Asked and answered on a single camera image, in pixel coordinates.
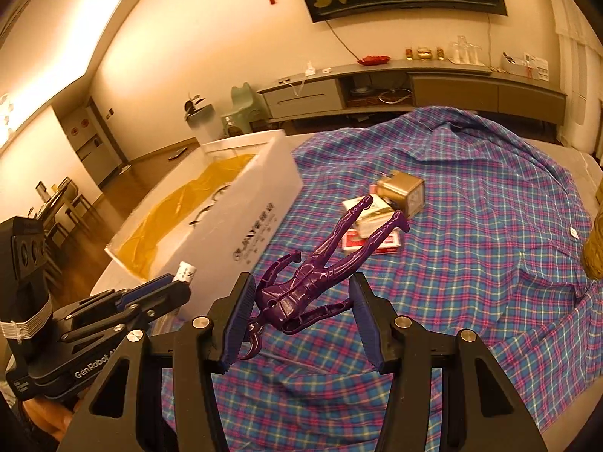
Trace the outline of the person's left hand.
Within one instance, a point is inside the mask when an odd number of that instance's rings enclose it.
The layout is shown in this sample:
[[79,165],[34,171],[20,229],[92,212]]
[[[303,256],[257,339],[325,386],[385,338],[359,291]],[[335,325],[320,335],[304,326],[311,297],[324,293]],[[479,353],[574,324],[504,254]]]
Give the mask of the person's left hand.
[[75,415],[60,403],[45,397],[35,397],[23,402],[23,410],[37,428],[61,442]]

